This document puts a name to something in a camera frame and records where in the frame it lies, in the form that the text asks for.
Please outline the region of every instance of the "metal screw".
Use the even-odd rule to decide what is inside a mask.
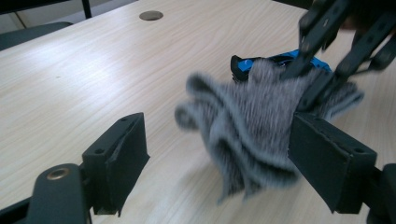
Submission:
[[[70,170],[68,168],[59,168],[57,170],[54,170],[50,172],[47,175],[48,180],[57,180],[57,179],[62,179],[65,176],[69,175]]]

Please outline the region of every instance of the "gray cloth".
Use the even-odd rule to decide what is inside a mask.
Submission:
[[[279,80],[282,68],[256,61],[247,82],[218,83],[209,75],[192,74],[187,92],[192,101],[179,104],[175,118],[183,130],[200,131],[205,147],[223,178],[219,199],[245,190],[246,197],[266,187],[295,183],[299,172],[288,158],[290,125],[304,91],[323,70],[304,77]],[[353,83],[314,109],[330,119],[363,94]]]

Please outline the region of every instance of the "black plastic bracket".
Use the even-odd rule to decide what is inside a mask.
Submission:
[[[0,211],[0,223],[92,223],[121,212],[149,160],[143,113],[114,123],[82,155],[83,163],[54,166],[35,182],[31,198]]]
[[[367,223],[396,223],[396,164],[381,172],[376,153],[323,119],[295,113],[289,157],[332,212],[358,214]]]

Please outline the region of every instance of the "screw hole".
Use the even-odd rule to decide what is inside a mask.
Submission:
[[[98,148],[98,149],[96,149],[95,151],[95,154],[102,154],[102,153],[104,153],[105,151],[103,150],[103,149],[101,149],[101,148]]]
[[[47,175],[47,179],[48,180],[57,180],[57,179],[61,179],[65,176],[67,176],[70,173],[70,170],[67,168],[59,168],[57,170],[54,170],[52,172],[50,172]]]

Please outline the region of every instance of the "wooden table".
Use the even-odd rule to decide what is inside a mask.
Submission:
[[[158,21],[139,14],[159,10]],[[269,0],[142,0],[0,52],[0,208],[31,195],[35,178],[81,153],[117,119],[144,112],[151,156],[121,218],[94,223],[363,223],[332,215],[302,179],[243,202],[217,205],[218,170],[198,133],[174,120],[187,76],[206,71],[231,81],[230,58],[272,56],[297,48],[304,11]],[[319,58],[334,68],[352,33],[340,33]],[[335,125],[396,161],[396,64],[356,78],[366,96]]]

